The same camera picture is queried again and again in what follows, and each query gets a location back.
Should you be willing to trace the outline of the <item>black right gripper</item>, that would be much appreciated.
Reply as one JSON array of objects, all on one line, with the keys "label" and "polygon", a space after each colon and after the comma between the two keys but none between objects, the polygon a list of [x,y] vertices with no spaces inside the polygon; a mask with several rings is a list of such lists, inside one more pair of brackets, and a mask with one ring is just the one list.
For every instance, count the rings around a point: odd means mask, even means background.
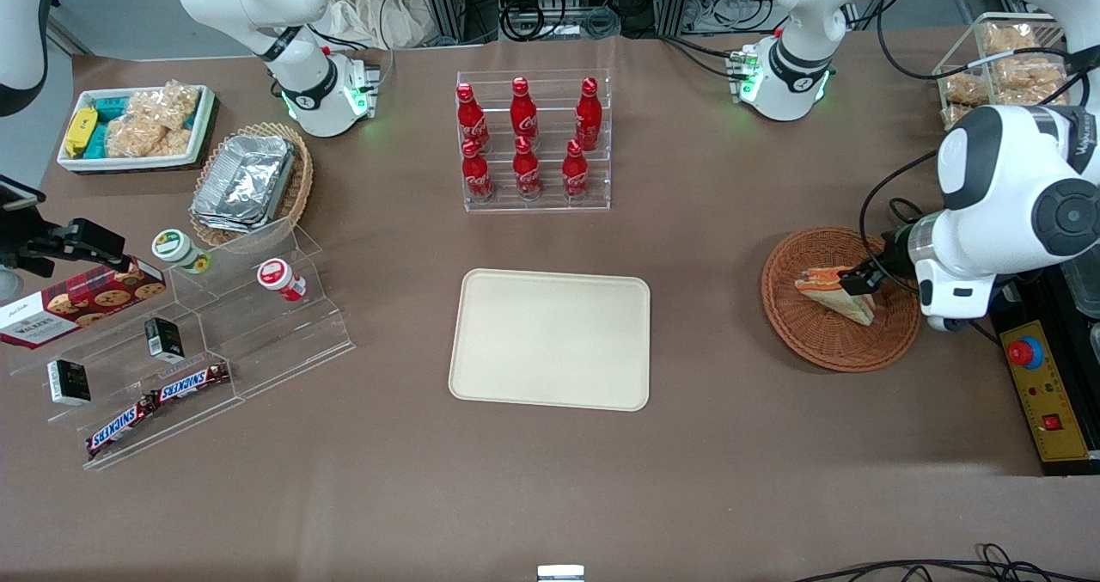
[{"label": "black right gripper", "polygon": [[95,262],[119,273],[127,272],[125,238],[86,218],[58,226],[42,218],[3,220],[1,264],[50,278],[55,261]]}]

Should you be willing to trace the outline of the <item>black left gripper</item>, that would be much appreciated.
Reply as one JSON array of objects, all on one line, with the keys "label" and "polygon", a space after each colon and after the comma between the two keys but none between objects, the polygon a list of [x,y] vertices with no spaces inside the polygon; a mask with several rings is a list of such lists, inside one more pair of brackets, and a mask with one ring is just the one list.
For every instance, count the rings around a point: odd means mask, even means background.
[{"label": "black left gripper", "polygon": [[908,253],[912,230],[913,226],[901,226],[883,233],[883,250],[861,262],[856,270],[842,273],[842,289],[853,297],[870,296],[879,292],[887,281],[897,287],[919,289],[913,262]]}]

